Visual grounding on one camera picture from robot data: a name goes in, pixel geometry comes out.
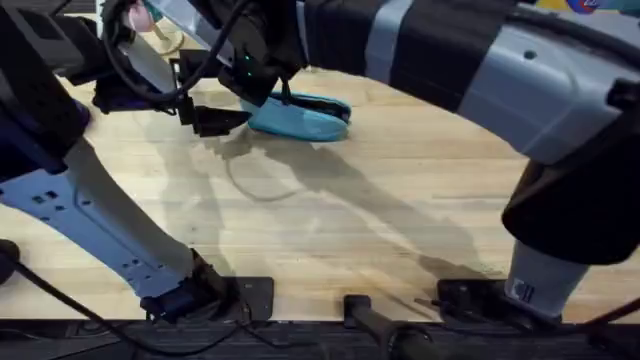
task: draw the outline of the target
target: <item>cable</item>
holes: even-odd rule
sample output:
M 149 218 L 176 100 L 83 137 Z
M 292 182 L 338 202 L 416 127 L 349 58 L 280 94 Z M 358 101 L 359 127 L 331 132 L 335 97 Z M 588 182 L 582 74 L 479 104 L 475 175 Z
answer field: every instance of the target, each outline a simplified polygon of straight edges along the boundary
M 127 74 L 127 72 L 123 69 L 122 64 L 115 55 L 115 45 L 112 42 L 113 31 L 115 30 L 115 26 L 118 23 L 119 17 L 121 13 L 118 11 L 119 6 L 114 6 L 113 11 L 111 11 L 104 20 L 104 30 L 102 34 L 102 42 L 104 44 L 104 48 L 107 53 L 107 57 L 113 66 L 115 72 L 120 76 L 122 81 L 133 91 L 136 95 L 141 97 L 142 99 L 150 102 L 150 103 L 171 103 L 175 101 L 180 96 L 185 95 L 191 88 L 193 88 L 200 79 L 205 75 L 207 68 L 216 60 L 216 56 L 222 49 L 233 25 L 237 22 L 238 18 L 242 15 L 242 11 L 249 5 L 251 2 L 255 0 L 239 0 L 238 3 L 231 10 L 231 14 L 229 15 L 229 19 L 224 24 L 220 33 L 218 34 L 218 38 L 216 42 L 211 47 L 211 50 L 207 54 L 207 57 L 204 59 L 200 67 L 196 69 L 196 71 L 187 79 L 180 88 L 175 89 L 168 93 L 156 94 L 147 91 L 146 89 L 139 87 Z
M 69 5 L 71 3 L 71 1 L 73 0 L 62 0 L 60 1 L 60 3 L 58 3 L 58 5 L 56 5 L 56 7 L 53 8 L 53 10 L 51 10 L 49 12 L 49 16 L 56 16 L 60 13 L 60 11 L 64 10 L 64 8 L 67 7 L 67 5 Z
M 124 327 L 127 327 L 127 326 L 131 325 L 132 323 L 133 323 L 133 321 L 129 321 L 129 322 L 126 322 L 124 324 L 116 325 L 116 327 L 119 328 L 119 329 L 122 329 Z M 74 339 L 94 339 L 94 338 L 99 338 L 99 337 L 102 337 L 102 336 L 109 335 L 109 334 L 111 334 L 111 331 L 104 330 L 104 331 L 100 331 L 100 332 L 95 333 L 95 334 L 71 335 L 71 336 L 61 336 L 61 337 L 40 335 L 40 334 L 36 334 L 36 333 L 33 333 L 33 332 L 20 330 L 20 329 L 13 329 L 13 328 L 0 328 L 0 333 L 16 334 L 16 335 L 20 335 L 20 336 L 23 336 L 23 337 L 31 339 L 31 340 L 58 341 L 58 340 L 74 340 Z
M 130 337 L 129 335 L 124 333 L 122 330 L 120 330 L 117 326 L 112 325 L 111 323 L 106 321 L 104 318 L 102 318 L 100 315 L 89 310 L 84 305 L 78 303 L 77 301 L 73 300 L 72 298 L 70 298 L 60 290 L 56 289 L 53 285 L 49 284 L 46 280 L 44 280 L 43 278 L 38 276 L 36 273 L 31 271 L 29 268 L 27 268 L 19 260 L 15 260 L 10 256 L 8 256 L 4 251 L 0 250 L 0 257 L 4 259 L 17 273 L 24 276 L 27 280 L 31 281 L 34 285 L 42 289 L 44 292 L 48 293 L 49 295 L 53 296 L 60 302 L 64 303 L 65 305 L 69 306 L 70 308 L 74 309 L 75 311 L 79 312 L 80 314 L 86 316 L 90 320 L 96 322 L 97 324 L 101 325 L 105 329 L 109 330 L 113 335 L 115 335 L 118 339 L 122 340 L 123 342 L 129 345 L 132 345 L 133 347 L 152 355 L 159 355 L 159 356 L 166 356 L 166 357 L 185 357 L 185 356 L 197 355 L 212 349 L 213 347 L 224 342 L 225 340 L 232 337 L 242 329 L 240 326 L 235 326 L 233 329 L 225 333 L 223 336 L 221 336 L 211 344 L 199 349 L 191 350 L 191 351 L 173 352 L 173 351 L 165 351 L 165 350 L 157 349 L 155 347 L 152 347 L 150 345 L 147 345 L 143 342 L 140 342 Z
M 554 337 L 570 336 L 570 335 L 577 335 L 577 334 L 588 334 L 590 332 L 593 332 L 594 330 L 597 330 L 601 326 L 604 326 L 613 321 L 616 321 L 638 310 L 640 310 L 640 298 L 632 300 L 625 305 L 622 305 L 616 309 L 613 309 L 583 324 L 574 325 L 571 327 L 566 327 L 566 328 L 557 329 L 553 331 L 545 331 L 545 332 L 533 331 L 533 332 L 526 332 L 526 333 L 513 333 L 513 332 L 488 333 L 488 332 L 478 332 L 478 331 L 466 330 L 466 329 L 451 328 L 441 323 L 427 323 L 426 325 L 437 327 L 445 331 L 449 331 L 452 333 L 465 335 L 465 336 L 479 336 L 479 337 L 487 337 L 487 338 L 495 338 L 495 339 L 535 339 L 535 338 L 543 339 L 543 338 L 554 338 Z
M 630 65 L 640 69 L 640 50 L 638 48 L 609 34 L 559 18 L 555 13 L 544 14 L 517 7 L 514 12 L 507 15 L 507 21 L 569 36 L 591 47 L 601 48 L 615 54 Z

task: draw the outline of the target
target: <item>wooden tabletop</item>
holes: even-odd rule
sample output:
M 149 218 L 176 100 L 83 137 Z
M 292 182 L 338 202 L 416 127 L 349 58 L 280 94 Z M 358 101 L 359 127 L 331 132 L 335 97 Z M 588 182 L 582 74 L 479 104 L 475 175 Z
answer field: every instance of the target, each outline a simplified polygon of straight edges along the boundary
M 500 213 L 525 165 L 478 126 L 373 81 L 305 72 L 295 91 L 353 106 L 348 139 L 310 144 L 256 133 L 200 139 L 154 112 L 94 120 L 86 137 L 116 181 L 223 274 L 272 276 L 274 319 L 339 320 L 346 294 L 394 319 L 438 320 L 414 300 L 443 278 L 505 278 L 513 239 Z M 90 103 L 92 87 L 70 94 Z M 216 81 L 196 100 L 233 107 Z M 0 208 L 0 237 L 23 261 L 107 318 L 144 316 L 128 285 L 46 225 Z M 566 309 L 584 321 L 640 294 L 640 256 L 594 268 Z M 20 276 L 0 318 L 80 318 Z M 625 319 L 640 321 L 640 315 Z

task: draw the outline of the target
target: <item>black mount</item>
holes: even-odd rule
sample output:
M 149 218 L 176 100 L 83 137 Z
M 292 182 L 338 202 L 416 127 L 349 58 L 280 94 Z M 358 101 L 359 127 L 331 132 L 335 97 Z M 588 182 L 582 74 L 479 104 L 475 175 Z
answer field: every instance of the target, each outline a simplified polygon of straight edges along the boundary
M 0 239 L 0 251 L 14 260 L 20 259 L 20 248 L 13 241 Z M 13 267 L 2 262 L 0 258 L 0 285 L 4 284 L 13 275 Z
M 267 321 L 273 312 L 274 281 L 270 277 L 222 277 L 192 250 L 194 270 L 176 289 L 140 307 L 153 320 Z
M 520 331 L 547 331 L 562 318 L 543 318 L 513 304 L 504 294 L 503 280 L 440 280 L 438 300 L 442 321 L 451 325 L 502 323 Z

